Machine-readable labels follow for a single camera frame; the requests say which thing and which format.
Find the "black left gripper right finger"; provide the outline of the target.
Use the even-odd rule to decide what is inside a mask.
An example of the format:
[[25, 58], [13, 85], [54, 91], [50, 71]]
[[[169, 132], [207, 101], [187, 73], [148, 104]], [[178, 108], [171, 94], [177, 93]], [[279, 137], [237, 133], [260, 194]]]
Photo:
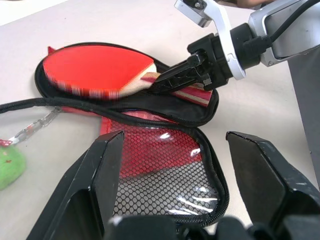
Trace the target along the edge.
[[318, 240], [320, 192], [268, 140], [226, 133], [253, 240]]

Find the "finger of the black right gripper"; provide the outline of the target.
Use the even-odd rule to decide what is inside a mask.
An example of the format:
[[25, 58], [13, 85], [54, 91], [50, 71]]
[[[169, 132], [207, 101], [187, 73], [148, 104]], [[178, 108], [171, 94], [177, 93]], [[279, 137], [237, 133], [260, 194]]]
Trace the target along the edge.
[[203, 63], [202, 55], [191, 55], [187, 60], [182, 61], [170, 69], [159, 75], [156, 79], [157, 81], [169, 80], [173, 77], [180, 77], [191, 73], [196, 70], [196, 67], [200, 66]]
[[183, 72], [176, 74], [165, 72], [160, 74], [151, 85], [151, 92], [155, 94], [169, 94], [193, 84], [201, 84], [203, 86], [203, 79], [193, 73], [189, 75], [188, 73]]

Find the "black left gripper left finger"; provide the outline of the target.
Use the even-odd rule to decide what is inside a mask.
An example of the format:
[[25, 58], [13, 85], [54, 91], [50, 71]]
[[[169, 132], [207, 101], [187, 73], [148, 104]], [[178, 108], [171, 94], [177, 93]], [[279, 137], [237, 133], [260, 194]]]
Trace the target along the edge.
[[124, 132], [99, 136], [64, 173], [29, 240], [101, 240], [117, 196]]

